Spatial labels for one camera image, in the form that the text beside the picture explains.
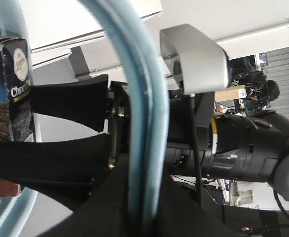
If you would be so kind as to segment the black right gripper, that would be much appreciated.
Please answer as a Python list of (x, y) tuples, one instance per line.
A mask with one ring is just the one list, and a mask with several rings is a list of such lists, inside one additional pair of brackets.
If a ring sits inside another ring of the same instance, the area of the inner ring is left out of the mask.
[[(112, 81), (109, 86), (112, 108), (108, 131), (113, 143), (110, 160), (115, 163), (129, 151), (130, 102), (126, 83)], [(187, 96), (169, 101), (169, 128), (165, 151), (165, 167), (170, 174), (192, 176), (196, 173), (197, 149), (202, 177), (217, 176), (217, 156), (213, 118), (214, 92), (196, 94), (189, 103)]]

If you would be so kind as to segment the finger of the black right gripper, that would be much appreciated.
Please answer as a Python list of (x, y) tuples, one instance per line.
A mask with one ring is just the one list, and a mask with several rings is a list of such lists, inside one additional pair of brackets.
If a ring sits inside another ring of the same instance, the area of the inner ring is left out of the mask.
[(111, 136), (61, 142), (0, 142), (0, 178), (87, 196), (108, 174)]
[(68, 119), (97, 132), (103, 131), (107, 108), (108, 75), (71, 83), (31, 87), (35, 113)]

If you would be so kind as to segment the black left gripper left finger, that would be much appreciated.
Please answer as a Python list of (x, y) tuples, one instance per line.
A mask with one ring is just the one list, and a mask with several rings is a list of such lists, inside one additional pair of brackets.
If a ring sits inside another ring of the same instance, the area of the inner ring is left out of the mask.
[(129, 159), (122, 158), (100, 188), (73, 214), (41, 237), (152, 237), (127, 211)]

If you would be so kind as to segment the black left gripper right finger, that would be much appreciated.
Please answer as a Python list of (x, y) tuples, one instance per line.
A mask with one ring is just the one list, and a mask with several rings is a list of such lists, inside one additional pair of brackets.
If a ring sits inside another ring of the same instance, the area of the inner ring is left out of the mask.
[(208, 215), (173, 181), (163, 173), (158, 213), (154, 225), (155, 237), (242, 237), (218, 218)]

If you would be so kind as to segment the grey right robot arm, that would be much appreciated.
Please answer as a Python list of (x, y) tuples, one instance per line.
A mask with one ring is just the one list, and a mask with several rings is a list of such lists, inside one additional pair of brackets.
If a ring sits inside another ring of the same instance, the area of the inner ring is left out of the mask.
[[(170, 100), (165, 167), (172, 175), (268, 182), (289, 201), (289, 118), (274, 110), (251, 117), (213, 113), (213, 93)], [(102, 75), (67, 84), (34, 86), (32, 105), (109, 132), (63, 142), (0, 142), (0, 178), (44, 193), (76, 209), (107, 178), (109, 161), (129, 153), (130, 112), (126, 83)]]

